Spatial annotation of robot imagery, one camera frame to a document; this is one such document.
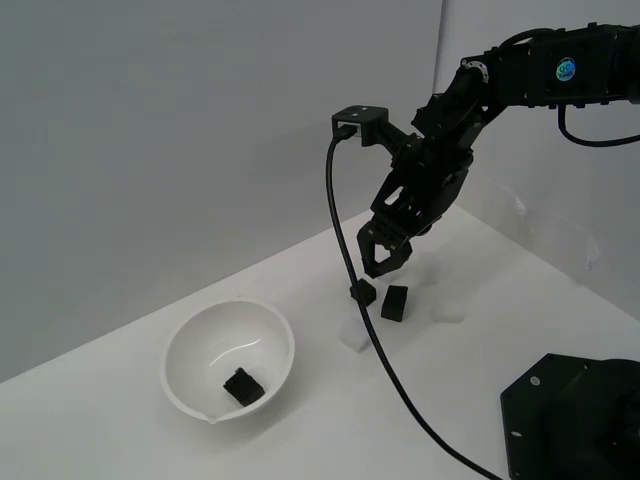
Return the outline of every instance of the black cube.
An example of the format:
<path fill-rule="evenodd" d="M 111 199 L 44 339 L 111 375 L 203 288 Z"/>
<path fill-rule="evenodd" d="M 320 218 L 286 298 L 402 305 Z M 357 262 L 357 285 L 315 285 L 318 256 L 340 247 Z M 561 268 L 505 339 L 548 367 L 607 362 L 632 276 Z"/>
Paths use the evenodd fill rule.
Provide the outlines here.
<path fill-rule="evenodd" d="M 394 322 L 401 322 L 404 315 L 404 306 L 407 303 L 407 293 L 409 287 L 398 287 L 396 285 L 389 285 L 387 295 L 384 297 L 382 303 L 382 312 L 380 315 L 387 320 L 393 320 Z"/>
<path fill-rule="evenodd" d="M 362 301 L 367 307 L 376 301 L 376 288 L 364 278 L 358 280 L 358 290 L 360 290 Z M 356 292 L 353 287 L 349 289 L 349 293 L 351 293 L 351 298 L 356 300 Z"/>
<path fill-rule="evenodd" d="M 251 375 L 239 368 L 224 384 L 224 389 L 247 407 L 264 395 L 264 388 Z"/>

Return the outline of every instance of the black cable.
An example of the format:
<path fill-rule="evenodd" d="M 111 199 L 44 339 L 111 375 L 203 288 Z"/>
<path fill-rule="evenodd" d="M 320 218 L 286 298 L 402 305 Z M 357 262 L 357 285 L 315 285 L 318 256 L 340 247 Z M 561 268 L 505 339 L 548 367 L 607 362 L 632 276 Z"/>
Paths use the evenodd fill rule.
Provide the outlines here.
<path fill-rule="evenodd" d="M 517 35 L 514 35 L 513 37 L 506 39 L 504 42 L 500 44 L 498 48 L 500 50 L 503 50 L 507 47 L 511 47 L 516 43 L 520 43 L 524 40 L 529 40 L 531 38 L 537 37 L 538 35 L 542 35 L 544 33 L 551 33 L 554 31 L 555 30 L 553 30 L 552 28 L 534 28 L 533 30 L 527 30 L 526 32 L 518 33 Z"/>
<path fill-rule="evenodd" d="M 607 148 L 607 147 L 619 147 L 621 145 L 629 145 L 631 143 L 640 142 L 640 135 L 634 135 L 633 137 L 618 138 L 616 140 L 583 140 L 582 138 L 574 137 L 567 131 L 567 106 L 558 106 L 558 128 L 564 137 L 577 145 L 583 147 L 592 148 Z"/>
<path fill-rule="evenodd" d="M 456 450 L 451 448 L 441 437 L 438 435 L 433 428 L 427 423 L 427 421 L 422 418 L 420 412 L 415 407 L 411 398 L 405 391 L 400 379 L 396 375 L 389 363 L 389 359 L 387 355 L 384 353 L 384 349 L 380 344 L 380 340 L 378 339 L 378 335 L 376 334 L 375 329 L 373 328 L 373 324 L 371 323 L 371 318 L 369 317 L 369 313 L 367 312 L 367 307 L 365 306 L 362 296 L 360 294 L 360 289 L 358 288 L 358 276 L 356 275 L 356 271 L 353 268 L 353 261 L 351 260 L 351 256 L 349 255 L 349 249 L 347 248 L 347 243 L 344 239 L 344 234 L 342 233 L 342 227 L 340 226 L 340 219 L 338 218 L 338 211 L 336 209 L 336 201 L 333 194 L 333 156 L 335 154 L 336 147 L 338 143 L 342 140 L 346 140 L 355 135 L 357 128 L 353 125 L 343 125 L 338 129 L 336 135 L 334 135 L 333 140 L 331 141 L 331 145 L 329 146 L 329 151 L 327 152 L 327 165 L 326 165 L 326 187 L 327 187 L 327 200 L 329 202 L 329 213 L 331 215 L 331 223 L 333 224 L 333 229 L 336 232 L 336 237 L 338 239 L 338 245 L 340 247 L 340 252 L 342 253 L 342 258 L 344 259 L 345 266 L 347 267 L 347 273 L 349 274 L 349 280 L 351 281 L 351 285 L 353 286 L 353 292 L 355 293 L 355 298 L 358 303 L 358 308 L 360 309 L 360 314 L 362 315 L 362 320 L 364 321 L 364 326 L 369 333 L 369 337 L 371 338 L 371 343 L 380 358 L 380 362 L 384 367 L 391 383 L 396 388 L 398 395 L 404 402 L 405 406 L 413 416 L 413 418 L 418 422 L 418 424 L 422 427 L 422 429 L 429 435 L 436 444 L 442 448 L 445 452 L 451 455 L 453 458 L 458 460 L 460 463 L 469 467 L 474 472 L 482 475 L 489 480 L 501 480 L 500 477 L 497 477 L 493 473 L 485 470 L 484 468 L 476 465 L 471 460 L 469 460 L 464 455 L 458 453 Z"/>

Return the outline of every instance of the white wall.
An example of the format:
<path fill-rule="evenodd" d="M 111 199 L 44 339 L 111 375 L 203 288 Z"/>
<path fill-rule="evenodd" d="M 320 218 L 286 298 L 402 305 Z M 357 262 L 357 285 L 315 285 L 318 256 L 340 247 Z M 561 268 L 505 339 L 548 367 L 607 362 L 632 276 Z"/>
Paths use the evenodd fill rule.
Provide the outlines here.
<path fill-rule="evenodd" d="M 2 2 L 0 381 L 328 227 L 330 116 L 408 126 L 440 7 Z M 344 218 L 388 165 L 344 147 Z"/>
<path fill-rule="evenodd" d="M 443 8 L 438 91 L 463 56 L 529 28 L 640 24 L 640 3 L 633 0 L 445 0 Z M 640 108 L 570 109 L 568 122 L 592 139 L 638 134 Z M 640 144 L 579 147 L 559 133 L 556 112 L 512 108 L 474 149 L 459 204 L 640 318 Z"/>

